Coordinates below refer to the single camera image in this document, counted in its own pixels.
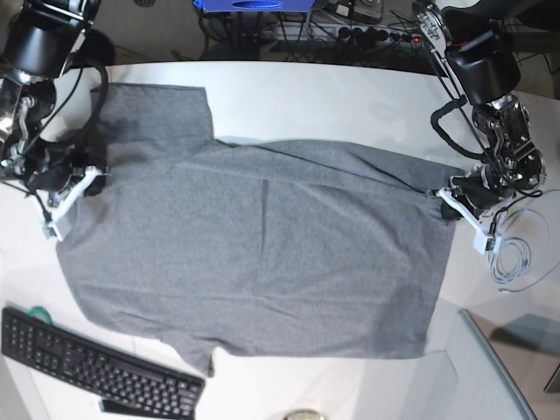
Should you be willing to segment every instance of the white cable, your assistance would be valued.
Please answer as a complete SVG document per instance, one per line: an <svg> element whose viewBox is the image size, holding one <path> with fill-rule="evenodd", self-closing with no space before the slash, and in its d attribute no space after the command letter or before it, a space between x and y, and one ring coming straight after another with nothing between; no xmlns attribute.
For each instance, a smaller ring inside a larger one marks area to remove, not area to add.
<svg viewBox="0 0 560 420"><path fill-rule="evenodd" d="M560 193L560 189L548 190L542 196L547 195L549 193ZM512 226L517 222L517 220L523 214L533 214L534 216L539 218L542 224L546 227L546 235L544 236L544 241L543 241L543 250L539 254L538 258L536 258L536 260L534 260L531 255L531 247L529 246L527 241L518 237L509 237L509 238L506 237L508 231L512 228ZM514 211L508 217L506 217L505 220L503 220L500 223L500 226L503 228L501 234L504 237L504 240L501 244L500 249L497 252L488 255L488 263L489 263L490 276L492 277L492 279L497 284L506 285L506 284L511 284L512 282L519 280L522 277L525 277L538 266L539 262L543 259L549 247L550 226L542 214L529 207L523 207L519 210ZM510 251L513 250L514 258L515 258L514 267L511 269L507 269L504 266L504 262L503 262L503 253L508 249ZM560 261L558 261L544 275L542 275L533 283L525 287L521 287L520 289L513 289L513 290L500 288L500 291L503 293L519 293L522 291L526 291L531 287L535 286L536 284L539 284L545 278L547 278L559 266L560 266Z"/></svg>

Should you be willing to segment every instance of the black keyboard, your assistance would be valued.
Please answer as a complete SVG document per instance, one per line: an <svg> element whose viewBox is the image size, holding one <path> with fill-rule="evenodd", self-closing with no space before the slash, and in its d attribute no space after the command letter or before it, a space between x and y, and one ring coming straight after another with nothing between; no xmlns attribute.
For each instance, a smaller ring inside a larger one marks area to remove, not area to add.
<svg viewBox="0 0 560 420"><path fill-rule="evenodd" d="M204 380L117 352L21 311L2 312L2 354L136 412L192 419Z"/></svg>

